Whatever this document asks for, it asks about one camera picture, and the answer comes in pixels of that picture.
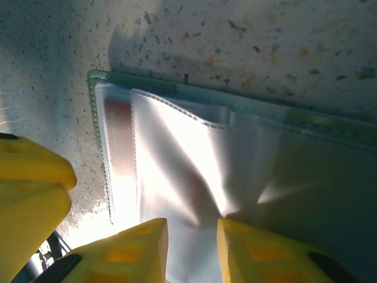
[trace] yellow plastic object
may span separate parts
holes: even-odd
[[[9,282],[70,211],[71,165],[36,143],[0,133],[0,282]]]
[[[71,251],[82,260],[62,283],[165,283],[167,249],[167,221],[153,219]]]
[[[333,261],[319,249],[230,219],[217,223],[217,246],[226,283],[357,282],[349,274],[346,280],[330,279],[308,256]],[[334,262],[335,276],[344,275]]]
[[[0,137],[0,180],[59,183],[67,190],[76,185],[67,160],[24,137],[16,138]]]

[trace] speckled countertop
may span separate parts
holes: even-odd
[[[0,130],[73,164],[78,185],[59,230],[81,245],[112,232],[88,70],[185,81],[376,122],[376,15],[377,0],[2,0]]]

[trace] green folder edge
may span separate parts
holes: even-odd
[[[249,97],[238,96],[236,94],[225,93],[219,90],[206,89],[130,74],[90,70],[87,74],[87,82],[95,140],[101,162],[104,195],[107,200],[106,205],[111,221],[105,160],[101,144],[100,125],[98,123],[97,102],[94,93],[95,86],[99,82],[127,85],[132,88],[144,88],[151,93],[153,93],[154,90],[160,90],[172,94],[178,94],[180,93],[180,90],[184,90],[184,95],[190,98],[199,98],[202,101],[204,100],[221,105],[228,105],[233,111],[253,113],[265,118],[276,120],[286,125],[286,127],[289,127],[289,130],[291,131],[294,131],[295,127],[315,131],[322,136],[322,139],[366,150],[374,154],[377,153],[377,125],[373,123],[282,106],[255,100]]]

